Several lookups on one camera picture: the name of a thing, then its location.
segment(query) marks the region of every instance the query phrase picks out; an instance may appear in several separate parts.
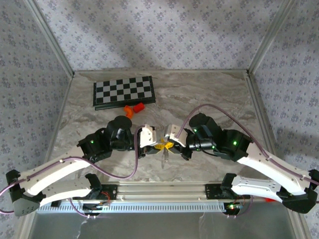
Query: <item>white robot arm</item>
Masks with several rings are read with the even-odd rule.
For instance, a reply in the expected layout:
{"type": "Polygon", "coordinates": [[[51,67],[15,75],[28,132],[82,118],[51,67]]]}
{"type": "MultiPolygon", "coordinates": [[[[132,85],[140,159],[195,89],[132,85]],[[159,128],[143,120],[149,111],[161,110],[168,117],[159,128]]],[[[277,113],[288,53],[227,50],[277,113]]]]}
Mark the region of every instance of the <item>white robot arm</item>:
{"type": "MultiPolygon", "coordinates": [[[[183,129],[176,137],[180,127],[169,125],[166,128],[166,140],[173,142],[172,153],[180,154],[190,160],[193,151],[219,156],[249,166],[271,178],[270,180],[250,179],[226,174],[219,185],[205,185],[207,199],[236,199],[238,195],[253,195],[270,198],[281,202],[287,208],[299,213],[307,213],[317,200],[314,191],[319,182],[317,170],[305,171],[291,166],[278,157],[268,153],[277,166],[260,152],[252,139],[237,130],[221,130],[212,118],[202,113],[194,116],[189,125],[192,131],[183,129]],[[302,175],[294,176],[282,167],[302,175]]],[[[95,174],[72,181],[56,182],[79,169],[93,165],[95,162],[111,156],[112,150],[134,150],[132,122],[126,117],[116,117],[103,128],[79,141],[77,147],[64,155],[51,160],[37,168],[19,173],[12,170],[6,174],[8,184],[22,182],[10,188],[14,213],[23,216],[38,207],[53,201],[73,197],[101,196],[103,185],[95,174]]],[[[158,153],[156,131],[145,125],[138,131],[138,158],[146,154],[158,153]]]]}

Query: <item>floral wallpaper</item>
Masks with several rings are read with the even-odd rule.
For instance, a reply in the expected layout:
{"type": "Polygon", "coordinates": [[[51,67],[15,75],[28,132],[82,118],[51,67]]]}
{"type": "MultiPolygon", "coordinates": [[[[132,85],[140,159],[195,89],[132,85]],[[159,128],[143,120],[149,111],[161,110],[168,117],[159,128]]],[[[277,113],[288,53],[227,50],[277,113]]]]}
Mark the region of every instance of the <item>floral wallpaper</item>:
{"type": "MultiPolygon", "coordinates": [[[[0,1],[0,187],[5,173],[45,158],[68,77],[22,0],[0,1]]],[[[9,193],[0,207],[12,210],[9,193]]],[[[18,218],[0,215],[0,238],[13,238],[18,218]]]]}
{"type": "MultiPolygon", "coordinates": [[[[319,2],[298,1],[255,73],[278,156],[319,170],[319,2]]],[[[319,239],[319,206],[307,215],[319,239]]]]}
{"type": "Polygon", "coordinates": [[[36,0],[73,70],[246,69],[282,0],[36,0]]]}

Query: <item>orange object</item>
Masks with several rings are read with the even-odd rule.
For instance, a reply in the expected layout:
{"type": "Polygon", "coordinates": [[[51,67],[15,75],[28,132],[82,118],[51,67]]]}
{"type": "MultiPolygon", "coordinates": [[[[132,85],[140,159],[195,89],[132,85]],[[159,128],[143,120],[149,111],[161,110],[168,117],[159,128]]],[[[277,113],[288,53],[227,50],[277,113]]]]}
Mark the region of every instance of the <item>orange object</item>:
{"type": "Polygon", "coordinates": [[[129,119],[131,119],[132,117],[133,117],[133,110],[131,109],[131,107],[129,107],[129,106],[125,106],[124,107],[124,111],[127,113],[126,114],[126,117],[127,118],[129,118],[129,119]]]}
{"type": "Polygon", "coordinates": [[[145,106],[142,102],[138,103],[136,106],[133,107],[134,113],[138,113],[144,109],[145,109],[145,106]]]}
{"type": "Polygon", "coordinates": [[[275,202],[276,200],[271,199],[271,198],[265,198],[265,201],[266,201],[267,203],[270,203],[270,202],[275,202]]]}

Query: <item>marble surface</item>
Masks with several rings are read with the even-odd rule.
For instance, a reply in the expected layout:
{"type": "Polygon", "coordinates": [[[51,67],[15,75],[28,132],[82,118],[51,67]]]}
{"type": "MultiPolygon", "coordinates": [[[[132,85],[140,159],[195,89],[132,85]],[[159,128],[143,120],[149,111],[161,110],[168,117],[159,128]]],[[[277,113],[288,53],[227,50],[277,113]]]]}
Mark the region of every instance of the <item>marble surface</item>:
{"type": "MultiPolygon", "coordinates": [[[[251,97],[247,91],[242,73],[220,72],[180,73],[169,71],[143,72],[90,72],[76,73],[65,106],[52,158],[55,158],[95,132],[116,116],[125,115],[123,108],[95,111],[93,103],[93,82],[152,75],[156,103],[146,105],[145,110],[132,118],[133,126],[153,125],[163,132],[170,123],[181,125],[189,112],[203,103],[212,103],[227,110],[263,142],[261,130],[255,116],[251,97]]],[[[223,113],[213,108],[200,110],[213,117],[226,129],[239,127],[223,113]]],[[[190,161],[180,155],[169,154],[164,169],[161,167],[162,153],[148,155],[139,160],[138,170],[130,181],[221,181],[225,173],[237,173],[247,177],[264,178],[259,172],[232,161],[194,153],[190,161]]],[[[117,175],[128,175],[134,167],[134,152],[113,151],[110,158],[97,163],[103,169],[117,175]]],[[[77,171],[68,178],[97,173],[92,168],[77,171]]],[[[116,181],[97,173],[101,182],[116,181]]]]}

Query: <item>checkered board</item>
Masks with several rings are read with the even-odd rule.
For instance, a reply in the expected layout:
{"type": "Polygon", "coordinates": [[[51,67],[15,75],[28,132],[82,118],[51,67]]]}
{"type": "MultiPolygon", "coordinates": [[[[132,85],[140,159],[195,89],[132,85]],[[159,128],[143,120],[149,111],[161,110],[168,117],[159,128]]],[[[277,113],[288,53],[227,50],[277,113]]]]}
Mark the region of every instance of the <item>checkered board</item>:
{"type": "Polygon", "coordinates": [[[93,106],[103,110],[124,106],[155,103],[151,76],[94,83],[93,106]]]}

